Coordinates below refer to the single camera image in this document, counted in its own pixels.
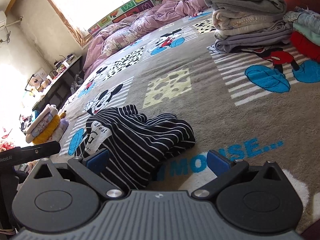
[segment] stack of folded fabric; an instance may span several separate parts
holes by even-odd
[[[320,62],[320,14],[296,7],[283,18],[285,22],[293,23],[293,46],[301,54]]]
[[[61,121],[55,105],[47,105],[26,129],[26,142],[37,145],[47,141],[59,141],[68,125],[67,120]]]
[[[237,46],[289,43],[292,25],[283,21],[284,0],[204,0],[215,11],[215,47],[231,52]]]

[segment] striped shirt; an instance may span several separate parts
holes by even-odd
[[[76,156],[106,148],[109,160],[101,176],[123,191],[144,189],[151,173],[163,162],[195,145],[191,126],[175,114],[161,114],[147,119],[135,105],[112,107],[99,111],[86,122],[87,135],[76,150]],[[97,149],[95,141],[105,138]]]

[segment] pink comforter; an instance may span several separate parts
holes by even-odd
[[[161,4],[129,16],[101,30],[88,49],[83,70],[86,79],[97,66],[117,51],[168,23],[207,8],[204,0],[163,0]]]

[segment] blue gripper pad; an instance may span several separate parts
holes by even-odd
[[[88,156],[82,161],[82,164],[86,166],[90,171],[99,175],[106,166],[109,160],[109,152],[106,149],[102,149],[93,155]]]
[[[215,150],[210,150],[207,154],[207,165],[212,172],[218,176],[230,170],[233,162],[222,156]]]

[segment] desk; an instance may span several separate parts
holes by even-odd
[[[52,98],[54,96],[56,96],[58,99],[60,99],[59,103],[56,104],[57,109],[61,109],[61,107],[63,106],[63,104],[67,101],[67,99],[71,96],[71,83],[68,84],[68,82],[66,82],[66,77],[68,77],[70,80],[72,79],[74,81],[74,78],[76,76],[76,74],[79,71],[72,71],[72,67],[74,65],[76,65],[77,63],[79,63],[80,68],[82,67],[82,55],[80,55],[79,57],[77,57],[70,65],[69,67],[67,67],[59,76],[57,76],[49,86],[47,86],[42,92],[40,92],[41,94],[41,99],[33,106],[32,110],[37,110],[38,112],[42,112],[43,109],[45,108],[45,106],[47,104],[50,104],[50,100],[52,100]],[[68,92],[66,93],[65,96],[61,96],[58,93],[58,90],[60,89],[65,89]]]

